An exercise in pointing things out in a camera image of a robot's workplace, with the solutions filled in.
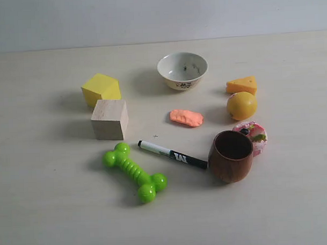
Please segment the plain wooden cube block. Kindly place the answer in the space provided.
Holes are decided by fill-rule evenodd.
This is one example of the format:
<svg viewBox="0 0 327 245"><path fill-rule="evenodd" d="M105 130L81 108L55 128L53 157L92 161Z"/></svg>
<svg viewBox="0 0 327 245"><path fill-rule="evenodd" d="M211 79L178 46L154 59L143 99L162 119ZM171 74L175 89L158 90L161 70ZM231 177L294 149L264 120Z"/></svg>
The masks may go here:
<svg viewBox="0 0 327 245"><path fill-rule="evenodd" d="M97 100L91 116L91 124L96 139L124 140L128 119L125 100Z"/></svg>

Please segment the white floral ceramic bowl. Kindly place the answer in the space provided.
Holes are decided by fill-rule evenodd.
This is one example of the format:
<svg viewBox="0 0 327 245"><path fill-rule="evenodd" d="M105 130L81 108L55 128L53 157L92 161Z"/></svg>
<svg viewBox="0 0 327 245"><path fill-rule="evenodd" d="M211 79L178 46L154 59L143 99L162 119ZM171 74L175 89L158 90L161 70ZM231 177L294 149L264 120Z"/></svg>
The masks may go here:
<svg viewBox="0 0 327 245"><path fill-rule="evenodd" d="M190 52L171 53L161 58L157 64L157 71L164 78L165 84L178 91L197 86L207 70L207 61Z"/></svg>

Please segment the yellow cube block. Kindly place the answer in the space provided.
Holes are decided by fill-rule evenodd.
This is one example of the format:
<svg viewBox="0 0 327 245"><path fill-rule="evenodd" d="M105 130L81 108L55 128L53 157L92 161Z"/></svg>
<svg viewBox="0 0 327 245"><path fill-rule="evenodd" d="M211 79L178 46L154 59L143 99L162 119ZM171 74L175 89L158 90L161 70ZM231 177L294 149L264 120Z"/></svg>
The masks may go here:
<svg viewBox="0 0 327 245"><path fill-rule="evenodd" d="M97 100L122 99L119 81L113 77L96 73L81 86L87 106L94 108Z"/></svg>

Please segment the brown wooden cup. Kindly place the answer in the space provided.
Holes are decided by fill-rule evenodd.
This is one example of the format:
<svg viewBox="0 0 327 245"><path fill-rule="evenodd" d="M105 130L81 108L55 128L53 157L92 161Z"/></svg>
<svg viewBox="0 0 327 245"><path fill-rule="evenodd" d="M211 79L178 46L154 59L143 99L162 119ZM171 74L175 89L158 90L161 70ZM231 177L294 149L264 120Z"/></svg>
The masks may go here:
<svg viewBox="0 0 327 245"><path fill-rule="evenodd" d="M225 183L244 179L251 170L253 144L237 131L222 131L215 138L208 155L212 174Z"/></svg>

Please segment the green bone dog toy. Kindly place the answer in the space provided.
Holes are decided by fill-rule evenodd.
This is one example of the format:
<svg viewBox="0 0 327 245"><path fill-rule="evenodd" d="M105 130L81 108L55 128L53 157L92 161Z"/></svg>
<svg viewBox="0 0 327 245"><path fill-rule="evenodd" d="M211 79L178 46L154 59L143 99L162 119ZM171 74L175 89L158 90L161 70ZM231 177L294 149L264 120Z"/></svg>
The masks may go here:
<svg viewBox="0 0 327 245"><path fill-rule="evenodd" d="M139 186L137 196L142 203L152 202L156 193L168 186L168 180L162 173L149 175L129 155L129 144L121 142L104 154L103 163L109 168L118 167Z"/></svg>

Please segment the pink cake slice toy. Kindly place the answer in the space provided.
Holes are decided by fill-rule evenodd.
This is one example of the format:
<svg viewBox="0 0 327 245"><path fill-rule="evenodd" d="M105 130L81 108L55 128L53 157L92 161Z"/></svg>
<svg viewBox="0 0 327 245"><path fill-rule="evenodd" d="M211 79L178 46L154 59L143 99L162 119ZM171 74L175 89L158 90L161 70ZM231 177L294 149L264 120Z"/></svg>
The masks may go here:
<svg viewBox="0 0 327 245"><path fill-rule="evenodd" d="M268 141L268 136L263 126L255 121L248 121L235 125L232 130L245 134L251 140L254 157L263 152Z"/></svg>

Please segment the black white marker pen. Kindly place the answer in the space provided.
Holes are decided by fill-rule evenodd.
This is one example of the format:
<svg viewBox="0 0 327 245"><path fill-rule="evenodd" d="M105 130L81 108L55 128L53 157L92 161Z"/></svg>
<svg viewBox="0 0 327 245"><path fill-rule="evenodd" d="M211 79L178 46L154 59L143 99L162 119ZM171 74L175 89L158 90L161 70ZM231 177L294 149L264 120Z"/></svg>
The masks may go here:
<svg viewBox="0 0 327 245"><path fill-rule="evenodd" d="M177 152L175 150L167 149L159 145L155 145L153 143L140 140L138 141L137 146L141 149L147 150L149 152L159 154L166 156L170 159L176 160L181 163L189 164L191 166L194 166L196 168L200 169L207 169L208 167L208 162L204 160L197 159L195 157Z"/></svg>

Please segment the orange clay lump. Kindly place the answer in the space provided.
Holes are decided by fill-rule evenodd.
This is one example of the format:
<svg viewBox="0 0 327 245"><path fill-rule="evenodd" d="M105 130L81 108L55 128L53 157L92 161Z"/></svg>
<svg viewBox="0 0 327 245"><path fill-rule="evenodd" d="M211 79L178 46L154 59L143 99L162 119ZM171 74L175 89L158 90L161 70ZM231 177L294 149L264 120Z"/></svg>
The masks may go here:
<svg viewBox="0 0 327 245"><path fill-rule="evenodd" d="M190 127L199 127L204 123L202 114L190 110L174 109L170 112L169 117L171 121Z"/></svg>

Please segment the yellow lemon toy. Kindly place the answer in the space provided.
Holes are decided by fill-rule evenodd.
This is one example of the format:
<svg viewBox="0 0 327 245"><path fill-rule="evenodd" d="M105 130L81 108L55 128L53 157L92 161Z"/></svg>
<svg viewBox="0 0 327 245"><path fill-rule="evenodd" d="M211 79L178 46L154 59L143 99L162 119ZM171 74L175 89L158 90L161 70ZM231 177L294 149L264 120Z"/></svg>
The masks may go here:
<svg viewBox="0 0 327 245"><path fill-rule="evenodd" d="M229 115L238 121L245 120L255 114L257 110L257 99L249 92L237 92L227 100L227 111Z"/></svg>

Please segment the orange cheese wedge toy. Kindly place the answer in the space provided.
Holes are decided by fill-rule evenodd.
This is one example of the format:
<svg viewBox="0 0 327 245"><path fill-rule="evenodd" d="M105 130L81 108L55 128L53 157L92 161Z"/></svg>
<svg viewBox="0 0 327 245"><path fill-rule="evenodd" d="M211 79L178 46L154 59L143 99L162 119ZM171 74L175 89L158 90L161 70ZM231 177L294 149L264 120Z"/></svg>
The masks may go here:
<svg viewBox="0 0 327 245"><path fill-rule="evenodd" d="M254 96L257 93L257 82L255 76L238 78L226 83L226 92L229 94L237 92L249 92Z"/></svg>

